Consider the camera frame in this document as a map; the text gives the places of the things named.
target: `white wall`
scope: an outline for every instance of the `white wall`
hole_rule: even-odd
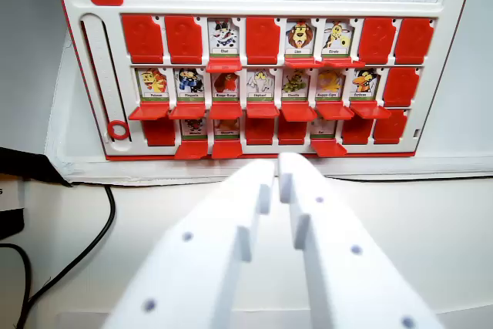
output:
[[[66,33],[60,0],[0,0],[0,146],[44,153]]]
[[[67,311],[108,312],[162,233],[216,184],[116,188],[115,227],[33,311],[31,329],[54,328]],[[346,183],[342,192],[403,276],[436,312],[493,304],[493,180]],[[26,187],[26,229],[9,241],[32,258],[35,286],[55,276],[99,232],[109,212],[103,188]],[[0,327],[15,321],[23,272],[0,250]],[[260,220],[253,262],[246,265],[237,310],[308,308],[301,255],[290,246],[287,208]]]

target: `cartoon penguin card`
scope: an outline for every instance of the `cartoon penguin card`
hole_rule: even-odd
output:
[[[315,28],[308,19],[288,19],[285,56],[309,57],[314,54]]]
[[[238,37],[240,30],[231,18],[210,18],[209,53],[211,57],[237,57],[239,55]]]
[[[196,69],[174,69],[176,98],[178,102],[203,102],[203,76]]]

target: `cartoon character picture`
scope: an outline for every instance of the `cartoon character picture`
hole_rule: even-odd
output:
[[[288,21],[287,29],[286,55],[311,55],[314,49],[313,29],[305,21]]]
[[[166,77],[161,75],[158,69],[148,69],[142,73],[142,80],[148,90],[153,92],[165,92]]]
[[[345,76],[335,70],[323,71],[318,75],[315,100],[339,100]]]
[[[211,56],[237,56],[239,32],[231,19],[211,19],[208,24]]]
[[[200,130],[203,126],[203,121],[202,119],[186,119],[185,124],[190,130]]]
[[[373,99],[377,88],[378,74],[374,69],[354,70],[353,89],[351,97],[355,99]]]
[[[136,69],[141,100],[168,100],[167,82],[164,72],[158,68]]]
[[[238,119],[218,119],[214,121],[214,136],[217,139],[237,139],[240,137]]]
[[[283,92],[296,92],[306,88],[307,84],[303,81],[303,74],[302,69],[295,69],[293,75],[286,76],[287,81],[284,83]]]
[[[328,22],[327,26],[329,27],[324,32],[329,36],[322,48],[322,55],[348,56],[353,35],[352,28],[346,22],[339,21]]]
[[[182,119],[182,139],[207,139],[205,119]]]
[[[334,138],[336,132],[336,121],[327,121],[318,116],[310,123],[310,137],[314,138]]]

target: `cartoon mouse card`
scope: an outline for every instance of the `cartoon mouse card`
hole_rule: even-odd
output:
[[[246,100],[248,102],[272,102],[274,100],[274,80],[269,69],[249,69],[246,72]]]
[[[336,69],[320,70],[315,100],[340,100],[346,76]]]
[[[285,69],[281,100],[307,100],[309,85],[310,77],[304,69]]]
[[[207,139],[206,119],[181,119],[182,139]]]
[[[233,24],[231,18],[210,18],[207,26],[211,57],[237,57],[239,55],[240,30]]]
[[[213,73],[213,101],[240,100],[240,77],[231,72]]]
[[[333,139],[336,136],[336,121],[318,116],[310,123],[310,138]]]
[[[174,69],[176,97],[179,102],[203,102],[203,77],[196,69]]]
[[[353,28],[349,26],[349,22],[327,20],[322,56],[327,58],[348,57],[352,40]]]
[[[373,100],[379,80],[380,75],[375,69],[355,69],[349,100]]]
[[[136,69],[137,87],[142,102],[169,101],[168,83],[163,69]]]
[[[215,119],[214,136],[216,139],[239,139],[240,119]]]
[[[288,19],[286,24],[286,57],[308,57],[314,53],[315,28],[308,20]]]

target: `screw hole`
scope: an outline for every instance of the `screw hole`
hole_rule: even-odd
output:
[[[354,253],[354,254],[358,254],[359,255],[359,254],[362,254],[363,253],[363,250],[361,249],[360,246],[358,246],[358,245],[355,244],[355,245],[353,245],[351,247],[351,252]]]
[[[186,233],[183,233],[182,239],[183,241],[188,242],[193,239],[193,234],[187,231]]]
[[[144,302],[143,309],[145,312],[150,312],[156,308],[156,302],[153,299]]]
[[[404,317],[402,319],[402,325],[407,328],[413,328],[414,327],[414,320],[410,317]]]

